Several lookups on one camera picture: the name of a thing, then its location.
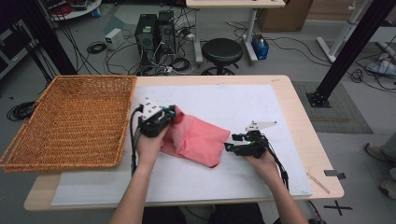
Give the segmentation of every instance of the wicker basket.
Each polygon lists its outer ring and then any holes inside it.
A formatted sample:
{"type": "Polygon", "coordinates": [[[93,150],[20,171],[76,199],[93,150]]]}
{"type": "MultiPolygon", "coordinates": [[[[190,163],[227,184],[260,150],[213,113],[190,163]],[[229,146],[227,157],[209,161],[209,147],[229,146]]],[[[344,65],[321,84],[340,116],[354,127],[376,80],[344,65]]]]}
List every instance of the wicker basket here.
{"type": "Polygon", "coordinates": [[[136,81],[132,76],[57,76],[0,166],[10,173],[119,165],[136,81]]]}

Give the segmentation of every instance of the table leg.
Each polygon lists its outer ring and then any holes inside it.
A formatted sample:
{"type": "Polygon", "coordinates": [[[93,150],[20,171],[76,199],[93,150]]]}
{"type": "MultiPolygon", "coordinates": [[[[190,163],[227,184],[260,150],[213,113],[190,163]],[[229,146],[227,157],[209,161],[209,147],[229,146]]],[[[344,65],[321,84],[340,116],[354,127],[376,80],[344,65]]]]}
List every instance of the table leg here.
{"type": "Polygon", "coordinates": [[[202,50],[201,50],[201,42],[199,39],[199,18],[200,18],[200,12],[199,8],[195,9],[195,37],[194,37],[194,52],[195,52],[195,61],[197,63],[202,63],[204,61],[202,57],[202,50]]]}
{"type": "Polygon", "coordinates": [[[253,32],[253,26],[254,26],[254,21],[256,19],[256,13],[257,13],[257,8],[253,8],[250,11],[250,17],[249,17],[249,24],[247,28],[247,33],[243,35],[244,38],[244,44],[245,47],[247,48],[247,53],[250,58],[250,63],[255,63],[258,61],[256,53],[253,50],[253,47],[251,47],[251,34],[253,32]]]}

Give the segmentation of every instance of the chair base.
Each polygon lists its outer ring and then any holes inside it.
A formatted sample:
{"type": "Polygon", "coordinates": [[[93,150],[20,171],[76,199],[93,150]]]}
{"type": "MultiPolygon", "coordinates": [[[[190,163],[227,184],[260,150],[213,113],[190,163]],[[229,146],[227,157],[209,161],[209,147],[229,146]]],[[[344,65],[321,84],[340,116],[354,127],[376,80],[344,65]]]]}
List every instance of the chair base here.
{"type": "Polygon", "coordinates": [[[218,67],[206,68],[201,76],[234,76],[235,73],[228,68],[219,69],[218,67]]]}

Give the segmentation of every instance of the black metal pole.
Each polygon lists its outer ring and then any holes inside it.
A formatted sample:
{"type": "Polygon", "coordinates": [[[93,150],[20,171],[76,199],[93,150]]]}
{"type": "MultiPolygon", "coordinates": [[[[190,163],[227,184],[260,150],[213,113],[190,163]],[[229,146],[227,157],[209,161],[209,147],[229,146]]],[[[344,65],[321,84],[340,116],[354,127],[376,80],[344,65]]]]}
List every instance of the black metal pole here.
{"type": "Polygon", "coordinates": [[[28,27],[32,36],[37,38],[44,50],[48,53],[59,73],[62,75],[76,75],[77,71],[75,67],[67,57],[58,37],[50,28],[37,0],[14,0],[11,2],[15,4],[23,22],[28,27]]]}
{"type": "Polygon", "coordinates": [[[380,23],[388,16],[396,5],[396,0],[374,0],[355,31],[340,51],[337,59],[323,78],[318,88],[313,93],[308,93],[311,106],[324,106],[332,94],[335,86],[352,65],[361,50],[369,42],[378,29],[380,23]]]}

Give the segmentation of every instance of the cardboard box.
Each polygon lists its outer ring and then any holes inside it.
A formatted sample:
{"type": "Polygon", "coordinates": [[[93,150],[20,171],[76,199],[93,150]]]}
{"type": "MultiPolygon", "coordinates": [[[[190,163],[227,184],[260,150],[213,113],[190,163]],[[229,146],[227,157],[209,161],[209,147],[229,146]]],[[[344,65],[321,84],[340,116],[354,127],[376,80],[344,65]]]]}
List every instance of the cardboard box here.
{"type": "Polygon", "coordinates": [[[262,32],[301,31],[313,1],[291,0],[282,8],[261,9],[257,23],[262,32]]]}
{"type": "Polygon", "coordinates": [[[251,38],[251,47],[253,47],[258,60],[265,60],[267,58],[268,50],[269,50],[270,46],[268,45],[267,41],[265,41],[265,39],[262,35],[254,35],[251,38]],[[261,39],[264,40],[263,48],[260,46],[261,39]]]}

